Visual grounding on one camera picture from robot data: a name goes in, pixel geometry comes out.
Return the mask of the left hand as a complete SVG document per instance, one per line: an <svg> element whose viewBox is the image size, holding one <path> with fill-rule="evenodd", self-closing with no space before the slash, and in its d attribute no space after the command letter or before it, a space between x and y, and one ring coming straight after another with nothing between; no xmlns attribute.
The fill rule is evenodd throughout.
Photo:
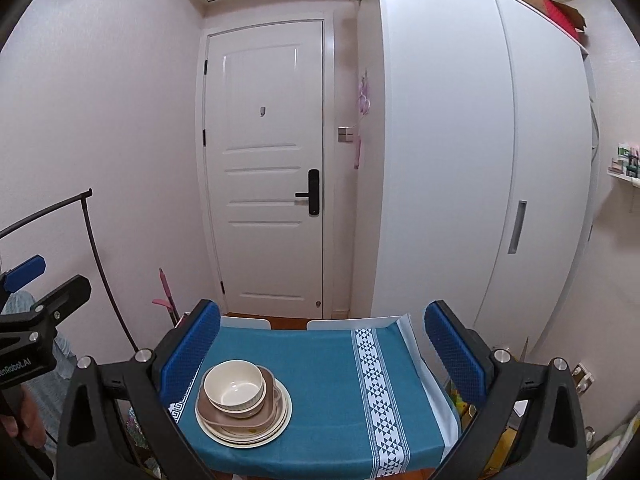
<svg viewBox="0 0 640 480"><path fill-rule="evenodd" d="M25 442L34 448L43 448L47 434L40 417L38 404L27 386L21 386L22 402L18 409L18 418L2 415L1 421L10 437L22 436Z"/></svg>

